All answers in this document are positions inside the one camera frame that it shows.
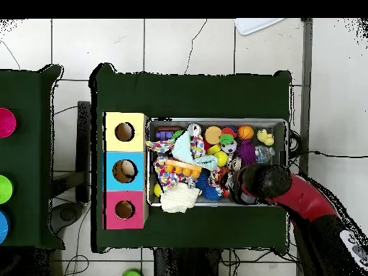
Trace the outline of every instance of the light blue cloth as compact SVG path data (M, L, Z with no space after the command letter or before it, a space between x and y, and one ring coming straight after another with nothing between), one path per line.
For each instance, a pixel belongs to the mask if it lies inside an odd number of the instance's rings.
M217 167L218 160L214 155L204 155L193 159L190 150L190 135L188 131L184 132L176 139L174 148L171 152L173 157L181 162L198 165L210 171L214 171Z

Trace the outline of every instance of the yellow rubber duck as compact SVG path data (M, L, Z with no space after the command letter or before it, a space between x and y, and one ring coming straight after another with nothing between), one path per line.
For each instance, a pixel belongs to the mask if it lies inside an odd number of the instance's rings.
M273 135L268 134L266 129L258 130L257 138L267 146L271 146L274 143Z

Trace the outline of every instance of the green table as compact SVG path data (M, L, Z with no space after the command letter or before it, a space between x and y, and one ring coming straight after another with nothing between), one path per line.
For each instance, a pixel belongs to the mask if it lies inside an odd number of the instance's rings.
M149 207L140 230L102 229L102 113L141 112L148 117L289 119L290 73L271 75L118 74L100 64L91 74L92 248L274 247L286 251L286 213L276 207L195 207L165 213Z
M0 70L0 107L17 118L17 129L0 139L0 175L14 184L0 205L9 233L2 246L63 248L48 225L52 185L50 92L61 74L58 65L38 72Z

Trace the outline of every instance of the purple toy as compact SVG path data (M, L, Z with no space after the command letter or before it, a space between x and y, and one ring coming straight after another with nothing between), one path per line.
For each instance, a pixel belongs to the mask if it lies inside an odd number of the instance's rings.
M156 139L159 141L165 141L173 136L174 132L156 132Z
M241 141L236 153L241 158L241 166L257 163L256 149L249 139Z

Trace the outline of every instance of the blue box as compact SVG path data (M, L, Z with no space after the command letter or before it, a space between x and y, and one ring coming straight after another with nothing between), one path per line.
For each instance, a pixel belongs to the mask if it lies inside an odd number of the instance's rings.
M115 179L113 168L120 160L134 163L137 174L133 181L121 183ZM106 190L144 190L144 153L143 152L107 152L106 153Z

